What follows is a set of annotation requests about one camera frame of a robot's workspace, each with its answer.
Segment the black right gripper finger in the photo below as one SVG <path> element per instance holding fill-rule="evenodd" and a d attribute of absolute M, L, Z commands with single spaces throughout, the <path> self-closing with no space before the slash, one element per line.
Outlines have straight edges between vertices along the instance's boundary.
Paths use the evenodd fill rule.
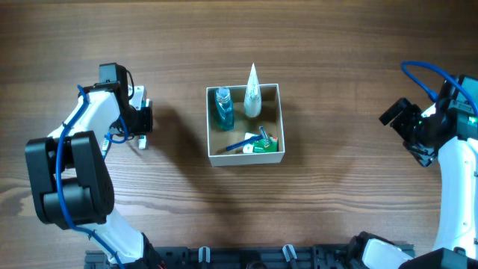
<path fill-rule="evenodd" d="M 407 98 L 398 99 L 389 109 L 387 109 L 380 117 L 379 121 L 384 126 L 388 125 L 395 117 L 405 110 L 411 103 Z"/>
<path fill-rule="evenodd" d="M 421 144 L 415 145 L 406 141 L 403 142 L 403 146 L 422 167 L 429 167 L 438 157 L 437 151 L 432 147 L 425 147 Z"/>

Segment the teal toothpaste tube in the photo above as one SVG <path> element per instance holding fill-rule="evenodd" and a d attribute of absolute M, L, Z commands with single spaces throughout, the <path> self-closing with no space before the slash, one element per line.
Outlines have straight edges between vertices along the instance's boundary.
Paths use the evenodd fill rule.
<path fill-rule="evenodd" d="M 150 99 L 146 99 L 144 102 L 144 107 L 150 106 Z M 146 149 L 147 148 L 147 137 L 146 135 L 141 135 L 138 139 L 138 147 L 139 149 Z"/>

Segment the blue mouthwash bottle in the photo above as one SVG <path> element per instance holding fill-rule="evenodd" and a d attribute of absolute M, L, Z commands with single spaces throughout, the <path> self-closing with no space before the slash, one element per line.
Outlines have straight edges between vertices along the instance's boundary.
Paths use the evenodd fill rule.
<path fill-rule="evenodd" d="M 214 99 L 220 128 L 223 131 L 231 131 L 234 128 L 234 106 L 230 89 L 218 87 Z"/>

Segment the white lotion tube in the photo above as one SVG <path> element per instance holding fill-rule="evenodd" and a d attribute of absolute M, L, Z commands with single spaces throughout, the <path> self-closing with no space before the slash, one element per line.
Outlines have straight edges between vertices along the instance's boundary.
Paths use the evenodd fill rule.
<path fill-rule="evenodd" d="M 252 64 L 246 85 L 246 93 L 244 97 L 244 111 L 245 115 L 250 118 L 257 117 L 261 113 L 262 100 L 261 89 L 258 81 L 255 64 Z"/>

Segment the blue disposable razor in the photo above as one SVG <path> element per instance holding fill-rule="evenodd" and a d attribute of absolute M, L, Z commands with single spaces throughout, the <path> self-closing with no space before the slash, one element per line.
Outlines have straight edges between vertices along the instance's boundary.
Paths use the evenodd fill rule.
<path fill-rule="evenodd" d="M 252 143 L 254 143 L 256 141 L 260 141 L 260 140 L 264 141 L 265 146 L 269 146 L 270 145 L 270 139 L 269 139 L 264 127 L 260 126 L 259 131 L 260 131 L 259 135 L 250 137 L 246 140 L 242 140 L 241 142 L 238 142 L 238 143 L 232 144 L 230 146 L 227 146 L 226 151 L 232 151 L 233 149 L 237 149 L 239 147 L 245 146 L 246 144 L 252 144 Z"/>

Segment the green soap box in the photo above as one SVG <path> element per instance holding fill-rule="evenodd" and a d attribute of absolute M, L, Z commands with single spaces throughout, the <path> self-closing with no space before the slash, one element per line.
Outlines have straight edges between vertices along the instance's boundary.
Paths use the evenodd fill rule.
<path fill-rule="evenodd" d="M 244 145 L 242 150 L 244 154 L 278 152 L 279 139 L 277 137 L 270 137 L 268 145 L 265 144 L 263 139 L 257 140 Z"/>

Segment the blue white toothbrush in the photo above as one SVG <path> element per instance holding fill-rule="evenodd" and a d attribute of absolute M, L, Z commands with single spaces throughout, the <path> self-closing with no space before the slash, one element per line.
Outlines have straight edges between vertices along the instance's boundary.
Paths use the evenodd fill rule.
<path fill-rule="evenodd" d="M 106 135 L 105 139 L 103 140 L 102 143 L 102 157 L 106 158 L 109 152 L 109 149 L 111 148 L 111 136 Z"/>

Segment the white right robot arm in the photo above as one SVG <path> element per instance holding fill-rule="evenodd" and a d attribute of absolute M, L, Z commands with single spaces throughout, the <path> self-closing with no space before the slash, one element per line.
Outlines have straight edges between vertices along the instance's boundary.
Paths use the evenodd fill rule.
<path fill-rule="evenodd" d="M 455 75 L 425 111 L 401 98 L 379 118 L 422 167 L 438 162 L 438 233 L 432 251 L 414 258 L 397 244 L 363 232 L 351 242 L 349 262 L 363 268 L 477 267 L 477 114 L 471 104 L 476 100 L 477 79 Z"/>

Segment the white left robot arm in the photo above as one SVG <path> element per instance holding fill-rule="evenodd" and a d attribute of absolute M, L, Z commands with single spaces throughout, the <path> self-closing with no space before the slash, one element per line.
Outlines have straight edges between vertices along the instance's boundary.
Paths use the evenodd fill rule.
<path fill-rule="evenodd" d="M 149 239 L 114 207 L 105 164 L 111 144 L 136 137 L 145 148 L 153 117 L 145 87 L 117 63 L 99 66 L 99 81 L 78 87 L 78 104 L 48 136 L 25 146 L 37 217 L 44 224 L 86 235 L 113 268 L 165 268 Z"/>

